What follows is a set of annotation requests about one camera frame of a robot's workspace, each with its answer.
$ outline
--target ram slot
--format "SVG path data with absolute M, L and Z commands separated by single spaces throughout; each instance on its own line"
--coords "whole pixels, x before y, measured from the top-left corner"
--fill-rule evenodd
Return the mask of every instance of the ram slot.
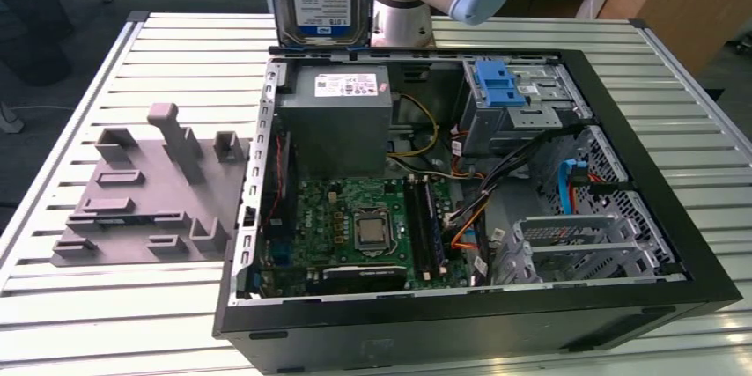
M 441 265 L 433 246 L 436 243 L 433 238 L 436 213 L 430 197 L 426 195 L 426 183 L 408 179 L 402 186 L 414 273 L 417 278 L 428 281 L 430 276 L 440 274 Z
M 433 200 L 433 193 L 430 191 L 430 184 L 422 183 L 422 191 L 425 192 L 425 204 L 428 204 L 429 209 L 429 244 L 430 251 L 433 253 L 433 275 L 440 276 L 446 274 L 446 268 L 444 263 L 446 259 L 444 257 L 444 246 L 441 245 L 441 228 L 438 222 L 438 211 L 436 210 L 436 202 Z

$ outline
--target open computer tower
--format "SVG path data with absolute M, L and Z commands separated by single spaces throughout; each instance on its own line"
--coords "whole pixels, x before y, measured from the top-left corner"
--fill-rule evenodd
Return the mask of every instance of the open computer tower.
M 608 349 L 738 300 L 581 52 L 350 48 L 368 19 L 274 1 L 214 320 L 262 373 Z

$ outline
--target connector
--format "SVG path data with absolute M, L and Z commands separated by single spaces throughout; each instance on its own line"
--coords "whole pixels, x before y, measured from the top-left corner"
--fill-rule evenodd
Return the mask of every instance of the connector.
M 632 191 L 634 186 L 630 182 L 594 182 L 589 183 L 588 192 L 592 195 L 609 195 L 616 191 Z
M 569 200 L 569 178 L 577 168 L 584 169 L 586 172 L 588 162 L 576 159 L 566 159 L 558 164 L 558 172 L 556 178 L 558 187 L 558 200 L 561 201 L 561 211 L 565 215 L 572 214 L 572 202 Z
M 589 171 L 586 167 L 572 167 L 569 172 L 569 184 L 572 187 L 586 187 L 589 185 Z
M 474 78 L 488 107 L 522 107 L 528 104 L 514 86 L 514 77 L 502 61 L 476 61 Z

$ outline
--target red cable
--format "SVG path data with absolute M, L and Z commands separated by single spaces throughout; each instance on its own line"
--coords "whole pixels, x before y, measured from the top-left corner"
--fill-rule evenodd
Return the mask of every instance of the red cable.
M 272 209 L 269 210 L 269 215 L 266 216 L 266 220 L 262 223 L 262 227 L 269 224 L 272 220 L 273 212 L 277 209 L 277 203 L 280 202 L 280 198 L 282 197 L 282 143 L 280 142 L 280 136 L 277 136 L 277 196 L 273 197 L 273 205 Z
M 577 197 L 574 196 L 574 188 L 569 184 L 569 204 L 572 205 L 572 215 L 577 213 Z

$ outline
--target floor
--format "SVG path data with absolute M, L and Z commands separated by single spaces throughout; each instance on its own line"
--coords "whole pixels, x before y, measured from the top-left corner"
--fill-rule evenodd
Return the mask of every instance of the floor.
M 74 33 L 62 42 L 73 65 L 72 75 L 45 88 L 26 87 L 0 67 L 0 100 L 9 107 L 74 107 L 130 11 L 170 12 L 265 12 L 264 0 L 61 0 Z M 752 136 L 752 55 L 737 56 L 733 48 L 724 48 L 698 78 L 706 88 L 725 88 L 720 106 L 737 123 L 746 136 Z M 20 134 L 0 133 L 0 203 L 21 201 L 44 159 L 66 123 L 69 111 L 64 109 L 17 110 L 25 122 Z M 0 229 L 5 227 L 13 209 L 0 206 Z

